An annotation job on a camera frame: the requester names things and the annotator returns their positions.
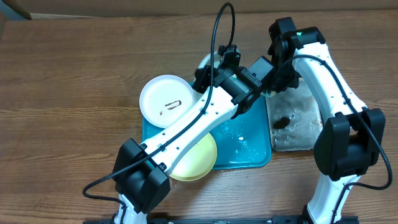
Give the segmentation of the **yellow green sponge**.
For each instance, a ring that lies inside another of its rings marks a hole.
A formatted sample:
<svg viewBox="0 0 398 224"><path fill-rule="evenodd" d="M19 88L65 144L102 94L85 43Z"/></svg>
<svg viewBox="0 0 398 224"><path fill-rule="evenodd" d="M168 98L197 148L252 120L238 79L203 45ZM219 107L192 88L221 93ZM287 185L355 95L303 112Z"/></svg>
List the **yellow green sponge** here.
<svg viewBox="0 0 398 224"><path fill-rule="evenodd" d="M272 98L273 96L276 95L276 92L275 91L265 91L265 92L262 92L262 95L264 95L267 98Z"/></svg>

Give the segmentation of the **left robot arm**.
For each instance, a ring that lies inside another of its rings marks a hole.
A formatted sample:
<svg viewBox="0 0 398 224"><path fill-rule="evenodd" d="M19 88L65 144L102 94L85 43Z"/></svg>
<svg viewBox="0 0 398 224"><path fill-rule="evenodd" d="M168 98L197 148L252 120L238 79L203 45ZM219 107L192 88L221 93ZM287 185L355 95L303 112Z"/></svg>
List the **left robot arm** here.
<svg viewBox="0 0 398 224"><path fill-rule="evenodd" d="M273 66L260 57L249 68L242 67L240 56L235 45L207 55L193 84L201 98L160 133L140 144L129 139L120 147L113 168L120 206L113 223L145 223L146 215L170 192L169 175L183 156L259 98Z"/></svg>

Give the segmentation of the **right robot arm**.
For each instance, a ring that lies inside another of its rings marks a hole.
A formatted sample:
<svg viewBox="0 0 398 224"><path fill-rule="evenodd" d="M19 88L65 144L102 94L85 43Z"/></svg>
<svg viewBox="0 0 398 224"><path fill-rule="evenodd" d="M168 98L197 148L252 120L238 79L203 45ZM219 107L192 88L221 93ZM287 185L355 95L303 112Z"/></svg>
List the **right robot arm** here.
<svg viewBox="0 0 398 224"><path fill-rule="evenodd" d="M320 178L300 222L342 223L341 211L354 186L384 190L392 184L392 168L381 146L385 116L353 93L318 28L273 24L269 34L268 54L276 73L267 91L295 87L302 77L323 119L313 147Z"/></svg>

